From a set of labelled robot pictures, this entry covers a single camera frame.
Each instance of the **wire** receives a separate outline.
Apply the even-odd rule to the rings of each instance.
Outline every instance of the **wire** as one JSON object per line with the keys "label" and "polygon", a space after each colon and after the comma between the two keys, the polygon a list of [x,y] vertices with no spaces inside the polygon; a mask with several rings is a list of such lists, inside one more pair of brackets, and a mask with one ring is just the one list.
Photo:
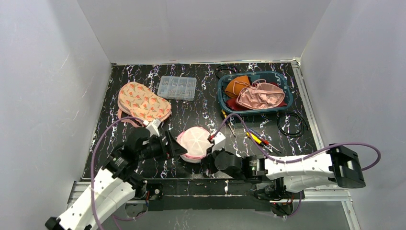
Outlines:
{"label": "wire", "polygon": [[286,205],[290,205],[290,204],[292,204],[293,203],[293,200],[294,200],[294,194],[292,195],[292,197],[291,198],[289,198],[287,201],[286,201]]}
{"label": "wire", "polygon": [[269,201],[280,201],[280,200],[282,200],[281,197],[279,199],[269,198],[264,193],[258,193],[258,191],[255,191],[253,195],[258,200],[269,200]]}
{"label": "wire", "polygon": [[[296,215],[301,204],[302,204],[302,191],[299,192],[299,203],[297,204],[296,210],[294,212],[292,212],[290,215],[286,215],[286,217],[288,218],[288,217],[292,217],[292,216]],[[283,209],[278,209],[278,211],[281,211],[281,210],[286,214],[286,212]],[[264,215],[264,216],[275,217],[275,215],[270,215],[268,213],[257,212],[257,211],[254,211],[254,212]]]}
{"label": "wire", "polygon": [[134,218],[121,218],[121,217],[118,217],[116,215],[112,215],[112,217],[116,218],[117,220],[121,220],[121,221],[132,221],[132,220],[134,220]]}
{"label": "wire", "polygon": [[140,198],[135,198],[135,200],[140,200],[140,199],[142,199],[142,198],[144,198],[145,197],[145,195],[147,195],[147,191],[145,191],[145,193],[142,195],[142,197],[140,197]]}
{"label": "wire", "polygon": [[140,214],[144,214],[146,211],[140,211],[137,215],[136,215],[136,217],[138,217]]}
{"label": "wire", "polygon": [[218,72],[223,71],[223,70],[229,70],[229,71],[232,71],[234,73],[240,73],[240,71],[237,69],[237,66],[229,65],[229,64],[223,64],[223,65],[220,65],[220,66],[216,67],[216,69],[215,69],[214,73],[215,73],[215,75],[216,75],[216,77],[218,79],[220,79],[220,77],[217,75]]}
{"label": "wire", "polygon": [[[288,133],[281,127],[282,117],[289,116],[289,115],[297,118],[297,120],[299,121],[300,128],[299,128],[299,131],[297,131],[296,133]],[[304,118],[294,112],[284,112],[281,116],[278,117],[276,124],[278,125],[278,129],[282,134],[284,134],[287,137],[291,137],[291,138],[298,138],[298,137],[302,136],[303,133],[305,132],[305,130],[304,130],[305,127],[306,127],[306,130],[309,130],[309,126],[307,125]]]}
{"label": "wire", "polygon": [[274,205],[274,209],[276,209],[277,211],[279,211],[279,212],[281,212],[281,213],[283,213],[283,214],[285,214],[285,215],[289,215],[288,213],[286,213],[285,212],[285,210],[281,207],[281,206],[279,206],[279,205],[276,205],[276,204],[273,204]]}
{"label": "wire", "polygon": [[363,171],[372,168],[373,166],[375,166],[375,165],[381,160],[381,152],[379,151],[379,149],[377,149],[377,148],[376,148],[375,146],[373,146],[373,145],[370,145],[370,144],[368,144],[368,143],[363,143],[363,142],[342,142],[342,143],[337,143],[337,144],[333,144],[333,145],[329,145],[329,146],[326,146],[326,147],[324,147],[324,148],[321,148],[321,149],[319,149],[319,150],[317,150],[317,151],[314,151],[314,152],[310,153],[309,155],[305,155],[303,158],[298,158],[298,159],[289,160],[289,161],[281,161],[281,160],[278,160],[278,159],[275,159],[275,158],[271,157],[269,154],[266,153],[265,150],[263,150],[263,149],[258,145],[258,143],[256,143],[256,141],[254,141],[254,139],[252,138],[252,134],[251,134],[250,130],[247,128],[247,125],[245,124],[244,120],[243,120],[238,114],[229,114],[229,115],[223,120],[223,122],[221,123],[220,127],[216,130],[216,132],[215,132],[213,135],[211,135],[211,136],[209,137],[209,140],[213,139],[213,138],[218,134],[218,132],[220,132],[220,130],[225,126],[226,120],[230,119],[230,117],[232,117],[232,116],[236,116],[236,117],[241,121],[242,125],[243,125],[244,128],[245,128],[245,131],[249,133],[249,137],[250,137],[251,141],[252,141],[252,142],[254,143],[254,145],[258,148],[258,150],[259,150],[266,158],[268,158],[269,160],[272,160],[272,161],[274,161],[274,162],[278,162],[278,163],[282,163],[282,164],[289,164],[289,163],[301,162],[301,161],[306,160],[306,159],[309,159],[309,158],[311,158],[311,157],[313,157],[313,156],[315,156],[315,155],[317,155],[317,154],[320,154],[320,153],[322,153],[322,152],[324,152],[324,151],[326,151],[326,150],[330,150],[330,149],[333,149],[333,148],[336,148],[336,147],[339,147],[339,146],[343,146],[343,145],[360,145],[360,146],[366,146],[366,147],[369,147],[369,148],[371,148],[371,149],[373,149],[373,150],[376,151],[376,153],[377,153],[377,155],[378,155],[377,158],[376,158],[376,160],[375,160],[372,164],[368,165],[367,167],[362,168]]}
{"label": "wire", "polygon": [[109,127],[107,127],[107,129],[103,132],[103,134],[100,136],[99,140],[97,141],[96,146],[94,147],[93,153],[91,155],[91,162],[90,162],[90,196],[91,196],[91,209],[93,212],[93,216],[94,216],[94,220],[96,221],[97,226],[99,226],[100,230],[104,230],[102,223],[99,220],[99,217],[97,216],[97,212],[96,212],[96,202],[94,200],[94,160],[96,158],[96,152],[97,149],[99,148],[103,138],[106,136],[107,132],[117,123],[119,123],[120,121],[124,120],[124,119],[134,119],[138,122],[140,122],[141,124],[144,122],[143,120],[139,119],[138,117],[133,117],[133,116],[126,116],[126,117],[122,117],[118,120],[116,120],[115,122],[113,122]]}
{"label": "wire", "polygon": [[115,223],[116,227],[118,228],[118,230],[122,230],[121,227],[120,227],[120,225],[119,225],[118,222],[117,222],[118,219],[116,219],[116,218],[113,216],[113,220],[114,220],[114,223]]}
{"label": "wire", "polygon": [[145,199],[145,205],[148,207],[149,203],[148,203],[148,199],[149,199],[149,191],[148,191],[148,195],[147,198]]}

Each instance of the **white backdrop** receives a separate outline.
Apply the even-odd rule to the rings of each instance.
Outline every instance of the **white backdrop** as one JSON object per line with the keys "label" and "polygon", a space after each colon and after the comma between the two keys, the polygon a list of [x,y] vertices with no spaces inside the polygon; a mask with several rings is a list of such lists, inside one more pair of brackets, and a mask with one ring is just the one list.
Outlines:
{"label": "white backdrop", "polygon": [[76,1],[0,2],[0,229],[66,210],[110,72]]}
{"label": "white backdrop", "polygon": [[78,0],[110,62],[299,57],[330,0]]}
{"label": "white backdrop", "polygon": [[[362,229],[405,229],[406,2],[334,0],[302,56],[325,143],[364,141],[382,160],[351,190]],[[362,166],[376,154],[355,149]]]}

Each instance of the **satin pink fabric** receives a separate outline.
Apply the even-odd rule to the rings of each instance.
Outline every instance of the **satin pink fabric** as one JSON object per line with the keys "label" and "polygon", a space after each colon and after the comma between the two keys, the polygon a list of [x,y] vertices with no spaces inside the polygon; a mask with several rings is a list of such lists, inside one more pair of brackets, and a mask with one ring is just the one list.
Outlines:
{"label": "satin pink fabric", "polygon": [[285,99],[281,88],[270,83],[256,80],[251,87],[241,90],[236,103],[248,109],[271,109],[277,107]]}

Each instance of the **pink fabric item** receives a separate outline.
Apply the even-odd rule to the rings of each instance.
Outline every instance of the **pink fabric item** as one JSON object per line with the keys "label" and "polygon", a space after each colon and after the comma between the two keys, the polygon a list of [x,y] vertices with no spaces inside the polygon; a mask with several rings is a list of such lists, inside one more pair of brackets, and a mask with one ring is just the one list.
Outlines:
{"label": "pink fabric item", "polygon": [[[121,118],[122,115],[123,115],[123,111],[120,108],[118,108],[117,117]],[[124,119],[124,120],[121,120],[121,122],[128,122],[128,123],[132,124],[134,127],[140,127],[138,124],[135,123],[135,121],[133,121],[131,119]]]}
{"label": "pink fabric item", "polygon": [[281,88],[271,83],[258,83],[256,80],[249,88],[241,90],[236,103],[248,109],[271,109],[278,107],[284,99],[285,93]]}
{"label": "pink fabric item", "polygon": [[206,150],[211,146],[207,140],[210,133],[202,127],[192,127],[179,134],[177,142],[184,147],[188,153],[181,157],[190,163],[199,163],[206,157]]}
{"label": "pink fabric item", "polygon": [[230,98],[226,101],[226,105],[228,108],[230,108],[233,111],[246,111],[249,110],[245,107],[240,106],[237,104],[237,98]]}

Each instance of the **blue plastic basket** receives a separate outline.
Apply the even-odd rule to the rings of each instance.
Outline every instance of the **blue plastic basket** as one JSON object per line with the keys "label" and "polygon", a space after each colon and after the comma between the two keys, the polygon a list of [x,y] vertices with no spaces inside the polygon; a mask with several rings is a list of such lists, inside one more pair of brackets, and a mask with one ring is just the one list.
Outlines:
{"label": "blue plastic basket", "polygon": [[[283,91],[285,92],[284,101],[287,104],[287,106],[272,108],[272,109],[257,109],[257,110],[246,110],[246,111],[234,111],[234,110],[229,109],[226,105],[226,101],[228,99],[230,99],[230,97],[227,96],[227,94],[224,92],[224,89],[227,87],[227,85],[230,83],[230,81],[232,81],[234,78],[239,77],[239,76],[244,76],[244,75],[247,75],[251,82],[258,80],[258,79],[264,79],[268,83],[276,83],[278,85],[278,87],[283,89]],[[274,112],[289,109],[293,103],[293,96],[292,96],[292,92],[290,92],[290,90],[289,90],[288,82],[286,81],[286,79],[283,75],[281,75],[280,73],[274,72],[274,71],[235,73],[235,74],[225,75],[218,81],[217,86],[218,86],[217,97],[218,97],[220,106],[228,114],[235,113],[240,116],[248,116],[248,115],[260,115],[260,114],[274,113]]]}

